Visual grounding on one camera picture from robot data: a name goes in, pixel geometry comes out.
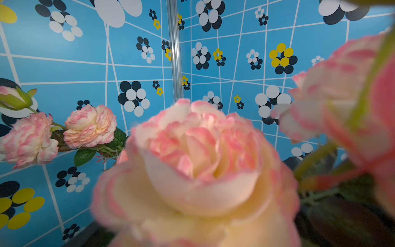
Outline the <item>large cream pink peony stem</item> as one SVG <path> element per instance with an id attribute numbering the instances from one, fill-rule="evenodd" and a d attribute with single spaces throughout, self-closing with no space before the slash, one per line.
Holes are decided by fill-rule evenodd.
<path id="1" fill-rule="evenodd" d="M 300 247 L 302 195 L 372 185 L 395 214 L 395 34 L 351 40 L 294 77 L 271 115 L 292 142 L 326 145 L 288 167 L 253 124 L 204 101 L 177 101 L 134 127 L 127 159 L 94 189 L 111 247 Z"/>

